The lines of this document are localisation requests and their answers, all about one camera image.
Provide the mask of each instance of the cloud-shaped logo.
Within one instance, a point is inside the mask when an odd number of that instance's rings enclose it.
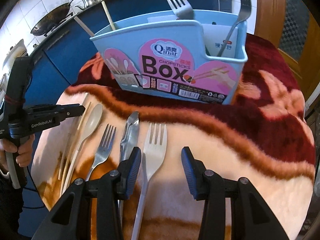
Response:
[[[177,60],[180,58],[182,48],[172,41],[157,41],[151,45],[153,54],[168,60]]]

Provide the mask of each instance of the wooden door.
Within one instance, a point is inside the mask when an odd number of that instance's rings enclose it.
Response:
[[[305,100],[320,81],[320,27],[301,0],[257,0],[255,35],[278,48]]]

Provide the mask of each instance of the blanket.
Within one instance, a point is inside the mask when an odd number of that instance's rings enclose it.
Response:
[[[269,42],[248,34],[248,62],[231,105],[203,104],[159,98],[123,91],[97,53],[80,70],[77,82],[61,95],[58,104],[81,103],[89,93],[89,111],[104,106],[98,129],[87,140],[72,176],[86,178],[107,123],[117,127],[108,160],[90,179],[100,178],[119,164],[120,140],[126,119],[139,111],[138,146],[143,149],[150,122],[167,124],[168,143],[164,163],[152,177],[140,240],[198,238],[203,201],[189,192],[181,164],[181,149],[189,146],[201,160],[223,178],[247,177],[265,199],[290,240],[305,220],[313,192],[315,146],[303,118],[304,98],[289,67]],[[57,179],[64,138],[70,120],[42,133],[32,165],[32,176],[42,200],[50,210],[59,199]],[[142,176],[134,193],[124,202],[124,239],[132,233]],[[92,239],[96,239],[96,202],[92,207]],[[226,201],[226,234],[230,239],[231,209]]]

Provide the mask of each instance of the wok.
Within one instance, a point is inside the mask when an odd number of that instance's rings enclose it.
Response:
[[[34,36],[47,36],[47,33],[52,30],[55,26],[59,24],[62,20],[66,18],[70,10],[69,3],[62,4],[57,8],[53,9],[50,13],[44,16],[38,23],[32,28],[31,34]]]

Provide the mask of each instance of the metal knife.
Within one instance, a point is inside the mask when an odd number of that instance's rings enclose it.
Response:
[[[133,112],[127,119],[124,133],[120,142],[120,162],[129,159],[130,154],[138,144],[139,112]],[[118,200],[120,221],[122,224],[123,200]]]

